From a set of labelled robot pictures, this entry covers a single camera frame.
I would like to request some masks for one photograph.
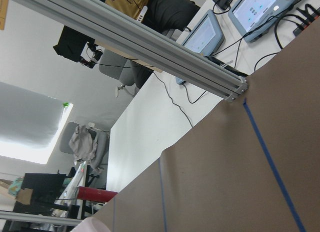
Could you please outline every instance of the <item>blue tape line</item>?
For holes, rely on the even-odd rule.
[[[243,106],[244,106],[244,108],[246,110],[246,113],[248,114],[248,117],[250,119],[252,127],[253,127],[253,129],[255,131],[255,134],[256,134],[259,142],[260,142],[260,145],[261,145],[261,147],[263,149],[263,152],[264,152],[264,154],[266,156],[266,159],[267,159],[267,161],[269,163],[269,166],[270,166],[270,168],[271,168],[271,170],[273,172],[273,175],[275,176],[275,179],[276,179],[276,181],[277,181],[277,183],[278,183],[278,185],[279,185],[279,187],[281,189],[281,192],[282,192],[282,194],[283,194],[283,196],[284,196],[284,198],[286,200],[286,203],[289,206],[291,214],[292,214],[292,216],[293,216],[293,218],[294,218],[294,220],[295,220],[300,232],[305,232],[306,229],[305,229],[305,227],[304,227],[304,225],[303,225],[303,223],[302,223],[302,221],[301,221],[301,219],[300,219],[300,217],[299,217],[299,215],[298,215],[298,213],[297,213],[297,211],[295,209],[294,203],[292,202],[292,200],[290,198],[290,195],[289,195],[289,193],[288,193],[288,191],[287,191],[287,189],[285,187],[285,184],[284,184],[284,182],[282,181],[282,179],[280,177],[280,174],[279,174],[279,172],[277,170],[277,167],[276,167],[276,165],[275,165],[275,163],[274,163],[274,161],[273,161],[273,159],[272,159],[272,157],[271,157],[271,155],[269,153],[269,150],[268,150],[268,148],[267,148],[267,146],[266,146],[266,144],[264,142],[264,139],[263,139],[263,137],[262,137],[262,135],[261,135],[261,133],[260,133],[260,131],[258,129],[258,126],[257,126],[257,124],[255,122],[255,119],[254,119],[252,113],[251,113],[251,110],[250,110],[249,106],[247,105],[247,99],[244,99]]]
[[[161,172],[161,165],[160,165],[160,158],[158,159],[159,164],[159,172],[160,172],[160,185],[161,185],[161,198],[162,198],[162,212],[163,212],[163,224],[164,224],[164,232],[168,232],[167,227],[167,215],[166,215],[166,204],[165,204],[165,194],[164,194],[164,184],[162,182],[162,172]]]
[[[116,197],[113,197],[113,219],[112,219],[112,232],[115,232],[115,221],[116,221]]]

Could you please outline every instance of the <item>white table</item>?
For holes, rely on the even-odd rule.
[[[304,0],[302,4],[305,3],[310,3],[316,8],[320,6],[320,0]],[[212,0],[207,0],[189,27],[192,29],[205,12],[212,9],[213,5]],[[241,36],[227,14],[218,15],[217,19],[225,36],[225,42],[219,49],[220,51]],[[281,23],[278,35],[283,46],[294,39],[292,31],[295,28],[295,24]],[[181,43],[187,35],[188,33],[184,32],[177,42]],[[237,48],[237,46],[233,46],[217,55],[217,58],[224,62],[235,60]],[[241,72],[251,74],[256,62],[261,57],[278,51],[280,49],[272,27],[270,32],[257,42],[248,44],[242,41],[236,68]],[[272,56],[262,60],[258,68],[270,58]],[[166,72],[156,74],[166,83],[169,94],[183,108],[193,125],[201,121],[221,100],[220,97],[207,92],[197,103],[190,104],[185,88],[176,84],[174,76]],[[186,84],[186,86],[192,101],[203,92],[202,89],[192,84]],[[106,189],[122,190],[157,160],[164,149],[175,144],[190,129],[191,126],[185,116],[178,107],[171,103],[164,85],[155,75],[152,75],[111,129]]]

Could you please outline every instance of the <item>display screen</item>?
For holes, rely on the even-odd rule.
[[[207,16],[183,46],[195,53],[200,53],[215,35],[214,27]]]
[[[242,0],[233,10],[246,32],[248,32],[274,4],[276,0]]]

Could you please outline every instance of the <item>gray chair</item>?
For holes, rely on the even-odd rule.
[[[126,92],[128,91],[125,87],[134,84],[140,89],[153,72],[152,69],[135,63],[108,49],[105,49],[101,56],[99,70],[101,73],[119,80],[122,85],[118,89],[124,89]]]
[[[79,126],[79,124],[74,123],[74,122],[69,122],[63,131],[62,137],[61,137],[61,142],[59,149],[63,153],[69,153],[73,154],[74,152],[72,149],[69,147],[69,141],[76,129],[76,127]],[[92,128],[89,130],[89,133],[91,134],[91,137],[94,139],[95,136],[97,137],[97,148],[95,152],[95,157],[91,160],[90,166],[93,169],[98,169],[99,166],[101,165],[101,161],[103,157],[107,154],[109,151],[109,133],[107,131],[101,131],[97,130],[95,128]]]

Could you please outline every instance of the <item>clothing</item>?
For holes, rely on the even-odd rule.
[[[200,9],[189,0],[106,0],[105,3],[133,19],[147,6],[142,23],[160,33],[168,29],[183,31]]]

